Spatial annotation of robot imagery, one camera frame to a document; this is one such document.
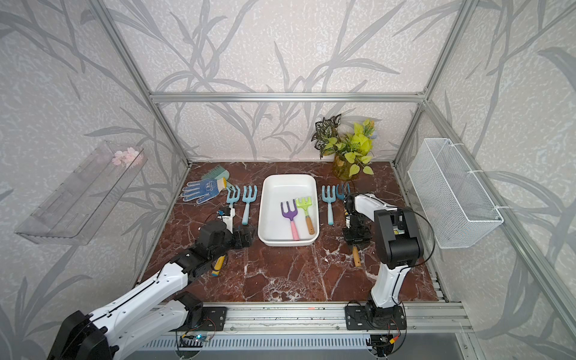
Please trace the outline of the green rake orange handle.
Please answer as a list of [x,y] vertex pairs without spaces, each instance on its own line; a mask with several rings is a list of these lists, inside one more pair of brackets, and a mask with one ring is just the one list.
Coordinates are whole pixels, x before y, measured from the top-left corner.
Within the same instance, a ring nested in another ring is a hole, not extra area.
[[353,262],[356,268],[361,268],[362,267],[362,262],[359,256],[359,249],[354,245],[352,246],[352,257],[353,257]]

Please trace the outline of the blue rake pink handle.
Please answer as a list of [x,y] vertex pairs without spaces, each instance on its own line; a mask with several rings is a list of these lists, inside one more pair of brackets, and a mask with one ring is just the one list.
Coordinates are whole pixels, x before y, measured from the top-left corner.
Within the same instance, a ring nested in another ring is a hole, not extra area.
[[213,268],[212,268],[212,272],[211,272],[211,274],[212,274],[214,277],[218,277],[218,276],[219,276],[219,274],[220,274],[220,272],[221,272],[221,269],[222,269],[222,267],[223,267],[223,265],[224,265],[225,259],[226,259],[226,256],[220,256],[220,257],[218,258],[218,260],[216,261],[216,263],[214,264],[214,266],[213,266]]

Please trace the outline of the blue rake yellow handle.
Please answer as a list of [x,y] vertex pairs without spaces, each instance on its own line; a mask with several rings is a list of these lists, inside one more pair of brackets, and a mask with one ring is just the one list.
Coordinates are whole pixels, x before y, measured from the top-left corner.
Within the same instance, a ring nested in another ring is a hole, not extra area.
[[350,183],[346,181],[343,184],[338,184],[335,189],[336,197],[345,202],[348,195],[352,193]]

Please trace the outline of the teal rake light handle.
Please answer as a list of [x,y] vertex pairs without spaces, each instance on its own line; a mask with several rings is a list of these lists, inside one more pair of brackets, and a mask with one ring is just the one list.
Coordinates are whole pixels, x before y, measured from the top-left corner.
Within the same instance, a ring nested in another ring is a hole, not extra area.
[[323,185],[322,186],[322,201],[327,204],[327,224],[333,226],[334,213],[332,204],[336,201],[336,186],[335,185]]

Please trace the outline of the teal rake white handle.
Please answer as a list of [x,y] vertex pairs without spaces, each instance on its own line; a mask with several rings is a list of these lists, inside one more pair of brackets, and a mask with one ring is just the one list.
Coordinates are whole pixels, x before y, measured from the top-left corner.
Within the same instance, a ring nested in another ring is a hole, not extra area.
[[237,203],[241,196],[239,186],[229,184],[227,187],[226,204],[233,209],[234,204]]

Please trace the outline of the light blue hand rake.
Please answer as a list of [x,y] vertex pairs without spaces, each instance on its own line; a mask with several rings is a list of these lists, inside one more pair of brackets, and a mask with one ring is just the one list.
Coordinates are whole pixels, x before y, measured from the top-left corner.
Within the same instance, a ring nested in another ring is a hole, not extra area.
[[242,202],[244,203],[244,213],[242,217],[242,224],[248,225],[250,216],[250,205],[257,199],[258,189],[256,185],[248,185],[243,187]]

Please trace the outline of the green rake wooden handle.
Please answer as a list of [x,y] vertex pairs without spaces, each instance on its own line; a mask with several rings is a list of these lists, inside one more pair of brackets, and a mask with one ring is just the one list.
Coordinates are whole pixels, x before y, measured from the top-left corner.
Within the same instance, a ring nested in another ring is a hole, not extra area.
[[307,198],[298,198],[296,201],[296,207],[298,209],[302,209],[304,211],[305,221],[307,224],[307,230],[310,235],[315,234],[315,229],[313,222],[311,220],[311,216],[309,215],[308,209],[313,205],[311,197]]

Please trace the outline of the purple rake pink handle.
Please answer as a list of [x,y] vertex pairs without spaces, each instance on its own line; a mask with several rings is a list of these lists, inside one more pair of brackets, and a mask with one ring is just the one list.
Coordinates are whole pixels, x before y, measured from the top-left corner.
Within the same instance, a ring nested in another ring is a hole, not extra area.
[[296,208],[296,201],[295,200],[292,201],[292,207],[290,205],[290,202],[288,202],[288,201],[282,202],[280,204],[280,210],[281,210],[282,216],[289,220],[289,223],[291,226],[291,232],[292,232],[292,239],[294,241],[299,241],[300,237],[299,237],[299,233],[297,230],[296,222],[294,221],[295,217],[298,214],[298,209]]

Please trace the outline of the white storage box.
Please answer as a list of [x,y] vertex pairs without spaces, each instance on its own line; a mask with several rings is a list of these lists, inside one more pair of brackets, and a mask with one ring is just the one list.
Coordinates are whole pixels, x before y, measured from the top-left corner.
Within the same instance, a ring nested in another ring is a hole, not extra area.
[[[294,221],[297,226],[299,241],[294,241],[290,221],[281,214],[281,203],[298,198],[311,197],[313,205],[308,209],[313,222],[315,234],[308,233],[305,213],[298,209]],[[312,245],[320,234],[319,204],[317,183],[314,177],[305,174],[270,175],[262,186],[260,199],[258,236],[270,247],[298,247]]]

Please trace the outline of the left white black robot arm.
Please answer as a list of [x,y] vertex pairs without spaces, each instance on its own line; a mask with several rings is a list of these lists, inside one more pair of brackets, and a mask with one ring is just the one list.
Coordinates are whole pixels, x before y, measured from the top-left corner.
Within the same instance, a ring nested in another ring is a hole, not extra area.
[[230,229],[212,220],[199,238],[161,270],[111,303],[84,314],[77,310],[61,324],[49,359],[125,359],[162,334],[203,325],[203,302],[184,289],[213,269],[230,250],[249,248],[253,226]]

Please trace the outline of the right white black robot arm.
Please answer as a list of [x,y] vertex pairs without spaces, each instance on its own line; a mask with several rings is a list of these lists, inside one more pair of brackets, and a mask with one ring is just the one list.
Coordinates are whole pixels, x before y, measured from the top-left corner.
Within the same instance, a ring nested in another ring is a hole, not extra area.
[[398,306],[408,271],[424,256],[416,214],[372,193],[347,195],[344,208],[348,220],[343,228],[346,243],[355,246],[373,242],[380,261],[376,283],[370,291],[370,311]]

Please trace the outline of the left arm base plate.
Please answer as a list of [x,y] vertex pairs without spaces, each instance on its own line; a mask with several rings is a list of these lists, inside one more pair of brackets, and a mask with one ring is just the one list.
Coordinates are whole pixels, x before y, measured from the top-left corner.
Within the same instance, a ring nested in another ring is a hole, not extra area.
[[214,306],[203,307],[202,310],[194,310],[187,315],[180,327],[174,328],[174,331],[222,332],[227,310],[227,307]]

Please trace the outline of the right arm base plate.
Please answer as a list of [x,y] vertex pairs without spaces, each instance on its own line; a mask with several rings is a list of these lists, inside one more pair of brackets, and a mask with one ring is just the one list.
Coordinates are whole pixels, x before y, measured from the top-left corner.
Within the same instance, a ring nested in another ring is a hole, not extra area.
[[390,330],[407,329],[404,309],[394,304],[392,307],[377,307],[373,301],[360,304],[350,301],[344,307],[347,330]]

